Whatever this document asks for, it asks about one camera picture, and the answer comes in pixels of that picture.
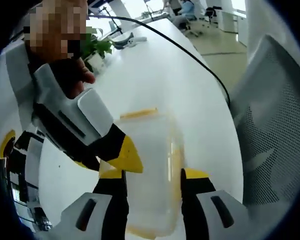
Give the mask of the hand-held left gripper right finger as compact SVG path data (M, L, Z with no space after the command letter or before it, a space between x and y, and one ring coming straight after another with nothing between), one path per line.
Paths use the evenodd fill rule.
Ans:
M187 240L248 240L248 209L224 190L216 190L207 173L183 168L181 212Z

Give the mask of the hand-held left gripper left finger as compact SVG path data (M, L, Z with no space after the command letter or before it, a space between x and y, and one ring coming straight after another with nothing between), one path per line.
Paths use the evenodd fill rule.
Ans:
M62 211L60 222L39 231L38 240L124 240L129 214L126 172L101 174L92 193L86 192Z

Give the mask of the person's right hand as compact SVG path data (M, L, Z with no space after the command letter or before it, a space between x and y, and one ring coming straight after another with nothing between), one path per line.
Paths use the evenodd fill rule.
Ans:
M94 74L81 58L61 59L50 64L50 68L65 96L74 99L84 91L84 83L93 84Z

